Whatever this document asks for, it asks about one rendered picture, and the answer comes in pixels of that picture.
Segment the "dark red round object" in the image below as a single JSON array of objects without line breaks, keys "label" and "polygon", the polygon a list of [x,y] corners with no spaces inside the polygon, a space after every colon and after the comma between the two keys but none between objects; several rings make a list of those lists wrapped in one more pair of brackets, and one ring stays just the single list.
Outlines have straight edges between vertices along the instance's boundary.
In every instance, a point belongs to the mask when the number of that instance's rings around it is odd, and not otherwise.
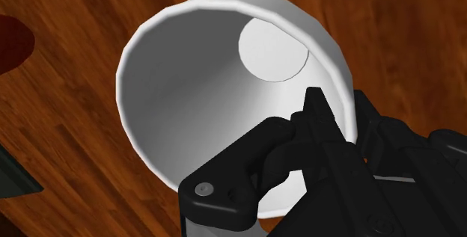
[{"label": "dark red round object", "polygon": [[19,67],[34,51],[32,30],[15,17],[0,14],[0,75]]}]

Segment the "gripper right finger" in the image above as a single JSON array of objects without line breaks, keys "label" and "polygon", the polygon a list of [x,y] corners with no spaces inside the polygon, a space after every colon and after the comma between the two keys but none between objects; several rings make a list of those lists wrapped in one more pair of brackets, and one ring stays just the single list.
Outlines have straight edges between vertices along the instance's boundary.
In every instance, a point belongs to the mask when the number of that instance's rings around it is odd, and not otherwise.
[{"label": "gripper right finger", "polygon": [[467,237],[467,135],[428,137],[382,116],[355,90],[357,147],[380,180],[406,237]]}]

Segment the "dark green flat object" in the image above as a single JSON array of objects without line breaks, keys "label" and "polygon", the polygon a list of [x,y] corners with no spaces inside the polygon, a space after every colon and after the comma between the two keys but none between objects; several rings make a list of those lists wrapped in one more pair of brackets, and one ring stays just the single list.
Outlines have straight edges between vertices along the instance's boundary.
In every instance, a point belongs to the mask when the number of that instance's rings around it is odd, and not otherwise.
[{"label": "dark green flat object", "polygon": [[0,199],[43,191],[43,186],[0,144]]}]

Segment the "white cup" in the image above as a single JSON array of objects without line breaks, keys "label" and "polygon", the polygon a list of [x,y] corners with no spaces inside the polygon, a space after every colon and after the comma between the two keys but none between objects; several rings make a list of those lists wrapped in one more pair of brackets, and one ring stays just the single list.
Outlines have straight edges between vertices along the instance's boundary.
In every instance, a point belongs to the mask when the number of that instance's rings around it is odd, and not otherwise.
[{"label": "white cup", "polygon": [[288,0],[187,0],[141,24],[123,49],[124,131],[169,188],[267,117],[300,111],[319,87],[349,142],[352,75],[317,19]]}]

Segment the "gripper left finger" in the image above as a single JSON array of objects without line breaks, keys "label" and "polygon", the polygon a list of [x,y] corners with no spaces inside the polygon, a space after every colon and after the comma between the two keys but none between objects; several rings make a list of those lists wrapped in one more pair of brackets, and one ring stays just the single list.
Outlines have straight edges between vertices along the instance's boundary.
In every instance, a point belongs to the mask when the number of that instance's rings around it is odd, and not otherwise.
[{"label": "gripper left finger", "polygon": [[[306,192],[270,232],[260,199],[293,170]],[[403,229],[318,87],[289,120],[270,117],[180,184],[182,237],[403,237]]]}]

